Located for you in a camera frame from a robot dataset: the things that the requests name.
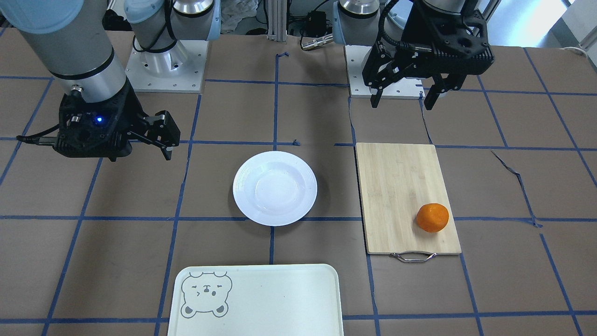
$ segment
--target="wooden cutting board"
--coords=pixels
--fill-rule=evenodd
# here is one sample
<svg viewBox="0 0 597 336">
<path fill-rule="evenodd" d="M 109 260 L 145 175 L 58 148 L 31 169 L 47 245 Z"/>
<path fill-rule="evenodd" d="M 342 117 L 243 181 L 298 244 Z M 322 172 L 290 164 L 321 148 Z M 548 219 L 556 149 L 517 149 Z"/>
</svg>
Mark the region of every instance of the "wooden cutting board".
<svg viewBox="0 0 597 336">
<path fill-rule="evenodd" d="M 461 253 L 435 146 L 357 143 L 356 160 L 369 253 Z M 416 223 L 427 203 L 443 204 L 450 213 L 438 233 Z"/>
</svg>

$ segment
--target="bear face drawing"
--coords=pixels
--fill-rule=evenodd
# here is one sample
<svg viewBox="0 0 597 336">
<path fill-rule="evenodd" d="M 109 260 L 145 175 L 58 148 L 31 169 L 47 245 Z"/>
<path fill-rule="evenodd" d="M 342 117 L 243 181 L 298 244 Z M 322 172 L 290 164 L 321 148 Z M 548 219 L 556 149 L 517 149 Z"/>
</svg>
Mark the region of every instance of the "bear face drawing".
<svg viewBox="0 0 597 336">
<path fill-rule="evenodd" d="M 226 300 L 232 289 L 232 279 L 226 272 L 221 275 L 218 272 L 189 273 L 181 287 L 184 303 L 180 313 L 186 319 L 197 313 L 213 313 L 215 317 L 222 317 L 228 312 Z"/>
</svg>

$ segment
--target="orange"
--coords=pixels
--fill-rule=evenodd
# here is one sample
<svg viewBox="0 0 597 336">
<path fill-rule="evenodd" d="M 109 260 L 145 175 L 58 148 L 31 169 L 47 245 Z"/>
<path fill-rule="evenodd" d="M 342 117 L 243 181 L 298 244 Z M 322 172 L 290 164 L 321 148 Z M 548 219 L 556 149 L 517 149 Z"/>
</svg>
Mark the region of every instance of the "orange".
<svg viewBox="0 0 597 336">
<path fill-rule="evenodd" d="M 450 214 L 445 206 L 429 203 L 421 207 L 417 213 L 417 225 L 427 232 L 439 232 L 448 224 Z"/>
</svg>

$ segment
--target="white cloth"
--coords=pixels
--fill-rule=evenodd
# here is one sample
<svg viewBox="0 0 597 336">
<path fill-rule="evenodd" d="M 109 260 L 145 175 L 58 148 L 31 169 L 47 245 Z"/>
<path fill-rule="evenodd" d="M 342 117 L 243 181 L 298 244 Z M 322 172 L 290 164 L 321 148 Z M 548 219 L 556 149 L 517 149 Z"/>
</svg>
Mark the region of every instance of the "white cloth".
<svg viewBox="0 0 597 336">
<path fill-rule="evenodd" d="M 242 19 L 256 16 L 258 6 L 257 0 L 221 0 L 221 32 L 229 33 Z"/>
</svg>

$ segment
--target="white plate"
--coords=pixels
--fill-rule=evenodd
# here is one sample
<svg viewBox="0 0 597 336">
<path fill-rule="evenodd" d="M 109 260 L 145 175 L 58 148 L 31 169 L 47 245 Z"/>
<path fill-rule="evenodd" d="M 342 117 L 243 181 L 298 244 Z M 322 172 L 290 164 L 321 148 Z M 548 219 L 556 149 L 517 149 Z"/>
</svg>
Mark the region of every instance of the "white plate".
<svg viewBox="0 0 597 336">
<path fill-rule="evenodd" d="M 251 220 L 273 227 L 305 216 L 317 196 L 315 174 L 305 161 L 287 152 L 255 155 L 238 169 L 234 201 Z"/>
<path fill-rule="evenodd" d="M 168 336 L 342 336 L 335 269 L 197 266 L 174 281 Z"/>
</svg>

